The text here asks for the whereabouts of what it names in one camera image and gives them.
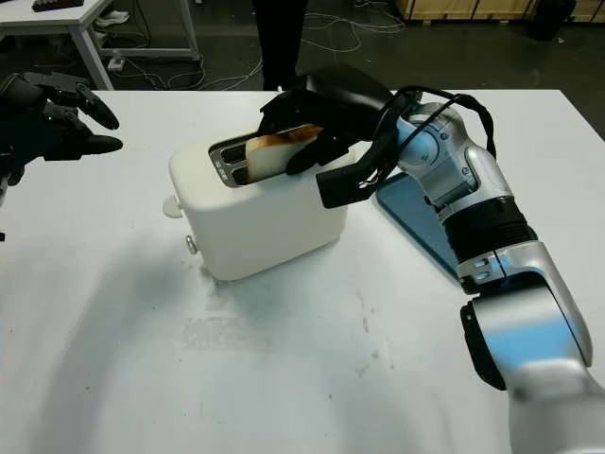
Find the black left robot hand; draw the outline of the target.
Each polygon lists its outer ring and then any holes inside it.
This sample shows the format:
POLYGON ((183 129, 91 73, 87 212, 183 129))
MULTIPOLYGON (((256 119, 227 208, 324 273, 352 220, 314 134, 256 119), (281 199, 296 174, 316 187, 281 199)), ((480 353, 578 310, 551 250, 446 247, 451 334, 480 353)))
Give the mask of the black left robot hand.
POLYGON ((1 184, 18 184, 38 158, 76 161, 123 147, 118 138, 93 133, 80 113, 107 130, 119 128, 87 79, 57 72, 8 75, 1 82, 1 184))

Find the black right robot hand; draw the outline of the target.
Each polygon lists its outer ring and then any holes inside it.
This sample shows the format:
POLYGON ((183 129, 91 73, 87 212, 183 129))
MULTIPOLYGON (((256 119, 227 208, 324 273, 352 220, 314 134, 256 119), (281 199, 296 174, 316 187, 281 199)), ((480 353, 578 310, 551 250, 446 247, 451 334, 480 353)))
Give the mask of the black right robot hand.
POLYGON ((286 174, 298 174, 335 161, 358 142, 372 140, 391 98, 386 86, 350 65, 324 67, 297 77, 263 106, 257 132, 273 135, 306 125, 320 128, 317 138, 286 164, 286 174))

